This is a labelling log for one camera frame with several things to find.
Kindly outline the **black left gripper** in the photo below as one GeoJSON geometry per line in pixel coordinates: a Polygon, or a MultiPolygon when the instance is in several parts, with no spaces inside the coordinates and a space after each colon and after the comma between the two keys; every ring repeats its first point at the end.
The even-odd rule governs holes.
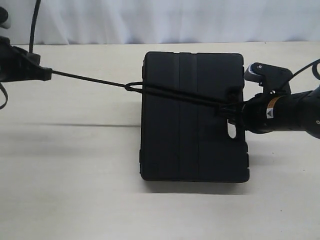
{"type": "Polygon", "coordinates": [[[0,37],[0,82],[49,81],[53,70],[40,66],[41,56],[12,46],[10,39],[0,37]]]}

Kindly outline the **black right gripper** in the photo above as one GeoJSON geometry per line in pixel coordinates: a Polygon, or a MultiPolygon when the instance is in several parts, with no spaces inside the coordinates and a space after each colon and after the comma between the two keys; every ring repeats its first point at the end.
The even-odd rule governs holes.
{"type": "Polygon", "coordinates": [[[227,119],[230,124],[243,124],[246,131],[268,133],[267,109],[269,95],[258,93],[243,103],[220,105],[215,116],[227,119]]]}

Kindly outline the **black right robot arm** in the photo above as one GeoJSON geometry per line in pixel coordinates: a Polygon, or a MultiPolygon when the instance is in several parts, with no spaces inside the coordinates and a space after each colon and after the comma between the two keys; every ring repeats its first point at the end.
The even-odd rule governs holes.
{"type": "Polygon", "coordinates": [[[254,134],[306,132],[320,138],[320,88],[284,94],[259,93],[248,101],[223,105],[218,114],[254,134]]]}

